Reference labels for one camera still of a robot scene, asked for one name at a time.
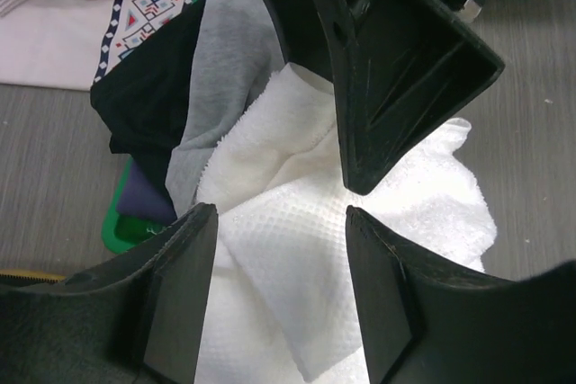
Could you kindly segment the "grey t-shirt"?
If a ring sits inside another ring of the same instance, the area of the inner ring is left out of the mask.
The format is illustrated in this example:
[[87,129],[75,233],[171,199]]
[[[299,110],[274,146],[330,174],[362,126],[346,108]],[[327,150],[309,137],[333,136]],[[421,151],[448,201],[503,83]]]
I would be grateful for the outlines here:
[[206,0],[191,66],[189,106],[165,186],[178,216],[217,144],[263,92],[284,59],[263,0]]

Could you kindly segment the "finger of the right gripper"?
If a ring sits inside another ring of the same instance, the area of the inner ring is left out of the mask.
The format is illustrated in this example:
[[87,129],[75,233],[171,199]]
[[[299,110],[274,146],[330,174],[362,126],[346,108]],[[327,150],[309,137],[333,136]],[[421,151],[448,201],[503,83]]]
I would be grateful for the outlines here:
[[283,59],[333,81],[327,38],[312,0],[263,0]]

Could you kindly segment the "navy purple garment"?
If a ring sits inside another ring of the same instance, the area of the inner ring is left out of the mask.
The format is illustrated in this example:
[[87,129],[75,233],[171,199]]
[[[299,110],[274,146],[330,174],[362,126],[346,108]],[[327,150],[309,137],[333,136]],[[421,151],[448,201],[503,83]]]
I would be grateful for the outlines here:
[[121,188],[116,211],[123,216],[145,219],[161,225],[176,221],[171,201],[160,193],[132,161],[126,181]]

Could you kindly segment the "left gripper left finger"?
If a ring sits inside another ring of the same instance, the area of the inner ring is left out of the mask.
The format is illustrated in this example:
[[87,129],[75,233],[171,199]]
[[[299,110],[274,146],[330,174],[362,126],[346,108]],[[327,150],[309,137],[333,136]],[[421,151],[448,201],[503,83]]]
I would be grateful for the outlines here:
[[216,208],[199,204],[64,281],[3,285],[2,382],[193,382],[217,230]]

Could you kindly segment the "white towel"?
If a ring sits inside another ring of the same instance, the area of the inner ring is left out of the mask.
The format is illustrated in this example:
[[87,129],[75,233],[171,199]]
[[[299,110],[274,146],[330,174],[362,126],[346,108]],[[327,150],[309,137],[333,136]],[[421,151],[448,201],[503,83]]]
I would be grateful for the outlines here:
[[273,74],[199,183],[219,223],[196,381],[367,382],[347,208],[480,270],[497,229],[455,158],[470,130],[446,121],[361,196],[343,184],[332,85],[294,64]]

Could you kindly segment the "black garment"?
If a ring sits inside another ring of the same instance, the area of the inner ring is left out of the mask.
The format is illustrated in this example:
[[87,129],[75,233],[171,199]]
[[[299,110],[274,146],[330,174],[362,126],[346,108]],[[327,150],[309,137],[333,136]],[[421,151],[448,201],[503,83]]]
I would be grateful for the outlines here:
[[90,90],[114,154],[132,156],[163,195],[172,150],[188,113],[190,75],[203,4],[193,4],[147,38]]

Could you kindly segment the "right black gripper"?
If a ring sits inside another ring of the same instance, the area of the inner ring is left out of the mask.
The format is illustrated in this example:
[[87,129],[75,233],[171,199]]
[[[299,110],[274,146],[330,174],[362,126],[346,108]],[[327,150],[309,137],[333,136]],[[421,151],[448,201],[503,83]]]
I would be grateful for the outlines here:
[[485,0],[312,0],[332,67],[343,182],[365,195],[504,65],[469,27]]

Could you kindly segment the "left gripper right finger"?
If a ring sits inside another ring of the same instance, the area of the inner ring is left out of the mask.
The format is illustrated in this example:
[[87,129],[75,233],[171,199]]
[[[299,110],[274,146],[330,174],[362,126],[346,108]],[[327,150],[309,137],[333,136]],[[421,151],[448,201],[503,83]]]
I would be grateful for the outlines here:
[[372,383],[572,383],[575,264],[507,281],[346,211],[346,250]]

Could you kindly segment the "yellow Pikachu suitcase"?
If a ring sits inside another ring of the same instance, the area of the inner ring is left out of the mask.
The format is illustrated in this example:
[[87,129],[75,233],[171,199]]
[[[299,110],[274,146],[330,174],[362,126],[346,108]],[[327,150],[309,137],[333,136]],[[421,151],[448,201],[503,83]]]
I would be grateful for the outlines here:
[[17,269],[1,271],[1,284],[14,287],[25,287],[42,283],[58,283],[65,280],[65,276],[55,275],[45,272],[33,272]]

